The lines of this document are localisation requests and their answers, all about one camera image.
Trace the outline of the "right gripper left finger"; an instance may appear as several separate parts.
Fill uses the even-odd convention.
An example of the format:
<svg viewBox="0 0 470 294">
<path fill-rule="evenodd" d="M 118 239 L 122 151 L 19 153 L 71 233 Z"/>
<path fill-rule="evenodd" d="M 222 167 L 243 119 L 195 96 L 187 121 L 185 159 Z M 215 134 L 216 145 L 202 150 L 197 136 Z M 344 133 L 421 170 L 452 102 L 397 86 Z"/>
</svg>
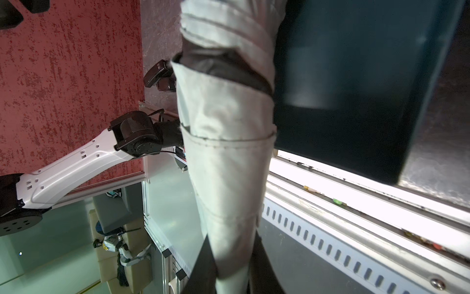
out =
<svg viewBox="0 0 470 294">
<path fill-rule="evenodd" d="M 182 294 L 215 294 L 217 266 L 215 264 L 209 237 L 206 236 L 191 275 Z"/>
</svg>

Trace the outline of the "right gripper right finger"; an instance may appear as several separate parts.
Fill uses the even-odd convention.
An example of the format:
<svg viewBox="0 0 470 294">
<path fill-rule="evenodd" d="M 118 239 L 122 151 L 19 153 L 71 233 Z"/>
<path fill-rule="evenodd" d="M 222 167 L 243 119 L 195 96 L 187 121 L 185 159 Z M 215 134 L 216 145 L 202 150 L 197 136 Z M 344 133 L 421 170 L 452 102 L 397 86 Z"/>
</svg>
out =
<svg viewBox="0 0 470 294">
<path fill-rule="evenodd" d="M 262 239 L 258 233 L 255 234 L 248 276 L 248 292 L 250 294 L 285 293 L 272 269 Z"/>
</svg>

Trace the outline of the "sage green umbrella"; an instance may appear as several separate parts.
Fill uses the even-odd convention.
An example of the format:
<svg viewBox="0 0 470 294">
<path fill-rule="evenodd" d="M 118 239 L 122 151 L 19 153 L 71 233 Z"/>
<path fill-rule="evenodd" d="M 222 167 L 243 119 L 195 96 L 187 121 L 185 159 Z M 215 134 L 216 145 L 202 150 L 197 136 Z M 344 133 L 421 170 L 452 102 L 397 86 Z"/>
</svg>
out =
<svg viewBox="0 0 470 294">
<path fill-rule="evenodd" d="M 274 53 L 285 1 L 183 1 L 172 66 L 188 172 L 216 294 L 249 294 L 274 124 Z"/>
</svg>

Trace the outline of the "teal three-drawer cabinet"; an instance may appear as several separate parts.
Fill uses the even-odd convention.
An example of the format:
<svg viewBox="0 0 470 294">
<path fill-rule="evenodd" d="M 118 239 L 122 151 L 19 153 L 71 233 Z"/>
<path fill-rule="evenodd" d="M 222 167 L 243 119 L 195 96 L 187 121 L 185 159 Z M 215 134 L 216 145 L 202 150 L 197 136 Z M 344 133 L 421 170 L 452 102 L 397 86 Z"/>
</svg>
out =
<svg viewBox="0 0 470 294">
<path fill-rule="evenodd" d="M 275 48 L 275 147 L 398 182 L 463 1 L 288 1 Z"/>
</svg>

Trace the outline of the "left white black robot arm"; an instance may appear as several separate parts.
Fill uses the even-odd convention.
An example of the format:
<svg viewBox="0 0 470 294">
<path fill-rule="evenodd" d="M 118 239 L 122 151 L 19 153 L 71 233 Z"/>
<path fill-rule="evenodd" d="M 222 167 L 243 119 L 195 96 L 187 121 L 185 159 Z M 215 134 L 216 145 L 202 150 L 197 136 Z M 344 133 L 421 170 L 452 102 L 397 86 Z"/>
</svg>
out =
<svg viewBox="0 0 470 294">
<path fill-rule="evenodd" d="M 166 153 L 183 144 L 177 117 L 153 121 L 152 114 L 131 111 L 113 120 L 90 142 L 31 173 L 1 176 L 1 235 L 38 224 L 48 210 L 76 187 L 123 162 Z"/>
</svg>

